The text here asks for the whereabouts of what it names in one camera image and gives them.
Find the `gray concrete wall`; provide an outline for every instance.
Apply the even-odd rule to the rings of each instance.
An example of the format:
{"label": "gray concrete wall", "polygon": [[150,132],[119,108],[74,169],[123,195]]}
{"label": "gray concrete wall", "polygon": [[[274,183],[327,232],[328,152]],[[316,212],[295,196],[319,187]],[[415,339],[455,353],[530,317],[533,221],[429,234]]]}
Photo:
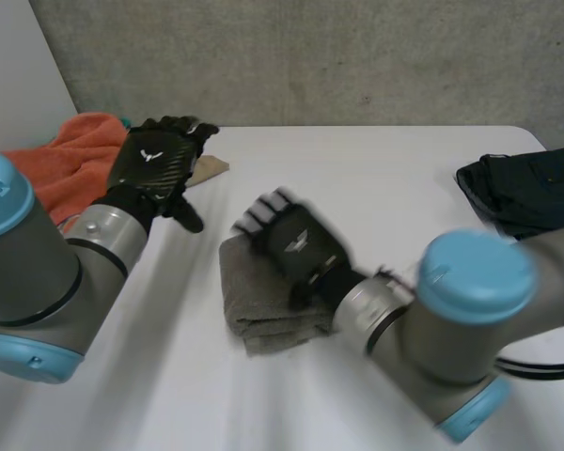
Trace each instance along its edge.
{"label": "gray concrete wall", "polygon": [[564,0],[32,0],[80,110],[509,124],[564,146]]}

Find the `white table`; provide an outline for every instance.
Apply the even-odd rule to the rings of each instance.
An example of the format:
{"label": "white table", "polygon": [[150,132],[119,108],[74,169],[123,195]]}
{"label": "white table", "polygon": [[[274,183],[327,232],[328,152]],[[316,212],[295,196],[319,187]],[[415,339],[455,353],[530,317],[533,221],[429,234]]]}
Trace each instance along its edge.
{"label": "white table", "polygon": [[[188,193],[206,230],[156,221],[73,379],[0,374],[0,451],[453,449],[337,337],[247,358],[224,322],[217,248],[259,194],[285,185],[345,235],[360,267],[409,270],[440,233],[482,227],[456,169],[484,153],[535,150],[511,127],[224,129],[208,152],[230,172]],[[508,351],[564,361],[564,329]],[[513,386],[461,449],[564,450],[564,382]]]}

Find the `gray towel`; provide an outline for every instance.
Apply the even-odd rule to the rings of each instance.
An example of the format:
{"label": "gray towel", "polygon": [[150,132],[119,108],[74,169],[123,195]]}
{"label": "gray towel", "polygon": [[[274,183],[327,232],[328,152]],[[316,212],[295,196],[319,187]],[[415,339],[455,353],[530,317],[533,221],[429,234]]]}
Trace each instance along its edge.
{"label": "gray towel", "polygon": [[249,354],[277,352],[332,330],[332,313],[322,304],[288,309],[290,283],[265,258],[250,251],[244,236],[219,247],[224,315]]}

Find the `blue joint cap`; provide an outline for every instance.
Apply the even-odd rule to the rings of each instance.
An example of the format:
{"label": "blue joint cap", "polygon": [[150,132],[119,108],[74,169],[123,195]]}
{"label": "blue joint cap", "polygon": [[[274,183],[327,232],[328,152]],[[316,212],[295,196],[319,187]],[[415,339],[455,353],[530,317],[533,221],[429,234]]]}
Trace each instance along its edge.
{"label": "blue joint cap", "polygon": [[34,190],[12,163],[0,154],[0,235],[20,223],[34,205]]}
{"label": "blue joint cap", "polygon": [[436,238],[420,263],[418,299],[460,324],[494,324],[522,310],[537,289],[533,260],[518,245],[476,230]]}
{"label": "blue joint cap", "polygon": [[68,381],[84,356],[19,336],[0,334],[0,371],[34,382]]}
{"label": "blue joint cap", "polygon": [[461,443],[489,418],[509,396],[509,383],[497,378],[437,427],[451,441]]}

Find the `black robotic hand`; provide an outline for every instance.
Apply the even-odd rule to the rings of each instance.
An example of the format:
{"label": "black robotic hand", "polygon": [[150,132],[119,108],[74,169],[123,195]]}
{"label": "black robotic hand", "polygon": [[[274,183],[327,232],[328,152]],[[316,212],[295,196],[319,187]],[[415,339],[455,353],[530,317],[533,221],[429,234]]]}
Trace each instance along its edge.
{"label": "black robotic hand", "polygon": [[322,282],[332,274],[352,271],[340,241],[305,205],[294,203],[281,189],[261,196],[245,215],[234,228],[290,280],[291,308],[310,305],[315,295],[327,290],[330,284]]}
{"label": "black robotic hand", "polygon": [[202,220],[183,193],[205,142],[218,132],[195,117],[147,119],[123,143],[107,180],[109,194],[129,197],[126,202],[145,216],[150,204],[149,216],[173,217],[187,230],[200,232]]}

